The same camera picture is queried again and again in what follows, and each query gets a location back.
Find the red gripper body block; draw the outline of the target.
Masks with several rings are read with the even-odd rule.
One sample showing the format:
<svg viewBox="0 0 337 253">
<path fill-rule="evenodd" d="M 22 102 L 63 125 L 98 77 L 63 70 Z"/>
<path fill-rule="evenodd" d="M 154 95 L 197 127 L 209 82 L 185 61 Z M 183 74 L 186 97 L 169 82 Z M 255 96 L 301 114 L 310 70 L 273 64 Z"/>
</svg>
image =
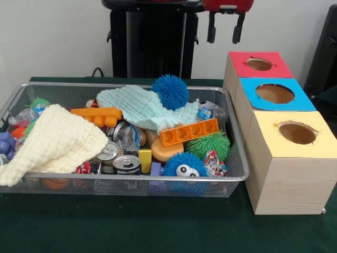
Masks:
<svg viewBox="0 0 337 253">
<path fill-rule="evenodd" d="M 254 0 L 203 0 L 203 7 L 210 12 L 233 9 L 237 12 L 248 12 Z"/>
</svg>

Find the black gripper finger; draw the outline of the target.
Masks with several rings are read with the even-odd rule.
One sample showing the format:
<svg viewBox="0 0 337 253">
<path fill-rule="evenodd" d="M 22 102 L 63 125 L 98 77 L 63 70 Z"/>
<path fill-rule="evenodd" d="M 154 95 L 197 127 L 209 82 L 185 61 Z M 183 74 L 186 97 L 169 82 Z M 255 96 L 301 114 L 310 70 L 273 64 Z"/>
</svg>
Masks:
<svg viewBox="0 0 337 253">
<path fill-rule="evenodd" d="M 237 44 L 240 42 L 244 20 L 245 13 L 240 13 L 237 19 L 237 24 L 233 31 L 233 44 Z"/>
<path fill-rule="evenodd" d="M 215 12 L 209 12 L 209 26 L 208 26 L 208 33 L 207 33 L 207 41 L 209 43 L 214 43 L 215 41 Z"/>
</svg>

